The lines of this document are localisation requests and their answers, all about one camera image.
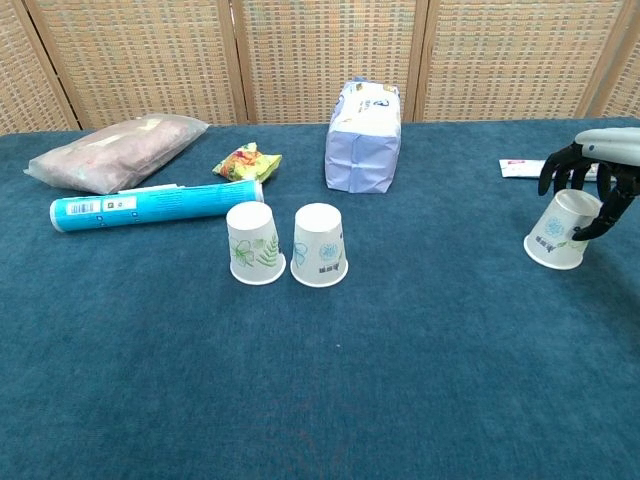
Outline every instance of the pink plastic bag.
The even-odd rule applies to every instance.
[[[24,173],[52,187],[115,193],[138,185],[208,126],[180,115],[145,115],[49,150],[31,159]]]

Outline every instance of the snack packet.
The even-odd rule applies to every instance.
[[[232,182],[257,180],[262,183],[278,168],[281,159],[282,155],[260,153],[255,142],[247,143],[213,167],[213,173],[222,175]]]

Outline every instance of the blue cylindrical container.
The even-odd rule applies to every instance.
[[[255,180],[203,185],[163,186],[125,190],[113,195],[54,200],[51,223],[59,232],[117,227],[137,223],[224,215],[242,202],[264,202],[262,185]]]

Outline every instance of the white paper cup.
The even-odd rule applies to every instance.
[[[231,274],[247,285],[277,280],[286,267],[273,213],[261,202],[243,202],[227,213]]]
[[[576,268],[582,263],[589,242],[576,242],[571,237],[598,216],[601,206],[600,200],[582,190],[560,190],[525,237],[525,251],[545,267]]]
[[[340,211],[326,203],[300,208],[293,234],[293,277],[309,287],[330,287],[348,270]]]

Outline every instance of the plastic bag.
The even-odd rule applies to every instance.
[[[145,115],[49,150],[31,159],[24,173],[52,187],[115,193],[138,185],[208,126],[180,115]]]
[[[399,151],[398,89],[364,80],[347,82],[327,134],[327,187],[384,193],[393,181]]]

